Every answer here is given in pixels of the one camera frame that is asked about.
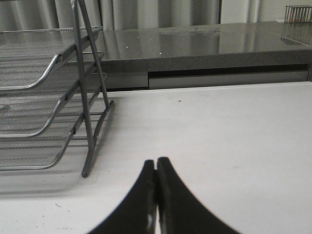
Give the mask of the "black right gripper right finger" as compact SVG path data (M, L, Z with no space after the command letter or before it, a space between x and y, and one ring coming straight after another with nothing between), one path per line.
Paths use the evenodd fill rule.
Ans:
M162 234L236 234L211 213L180 179L170 160L157 160L158 208Z

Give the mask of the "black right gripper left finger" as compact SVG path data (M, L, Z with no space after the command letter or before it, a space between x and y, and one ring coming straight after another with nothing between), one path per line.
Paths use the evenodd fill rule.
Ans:
M144 162L132 188L91 234L153 234L156 225L154 161Z

